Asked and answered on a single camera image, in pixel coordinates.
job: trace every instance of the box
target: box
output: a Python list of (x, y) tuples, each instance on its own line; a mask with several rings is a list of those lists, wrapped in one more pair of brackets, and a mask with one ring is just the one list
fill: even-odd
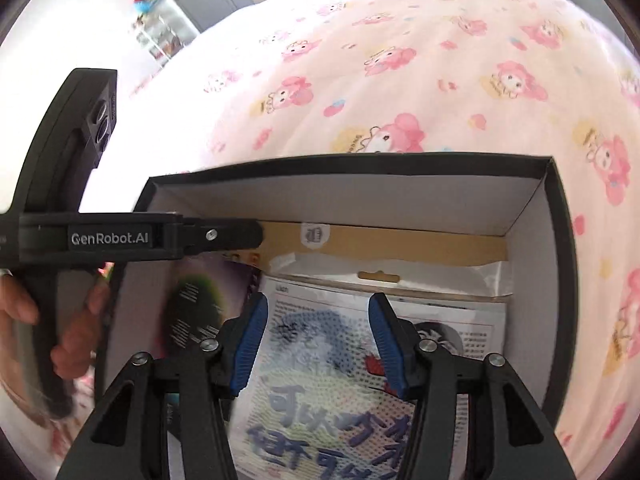
[[(570, 216), (552, 158), (480, 153), (281, 158), (152, 178), (136, 210), (499, 237), (514, 281), (504, 354), (551, 424), (558, 420), (574, 357), (578, 297)], [(448, 239), (453, 250), (461, 238), (440, 239)], [(98, 392), (133, 353), (151, 348), (145, 325), (158, 314), (157, 283), (169, 272), (168, 262), (116, 266), (117, 295), (98, 356)]]

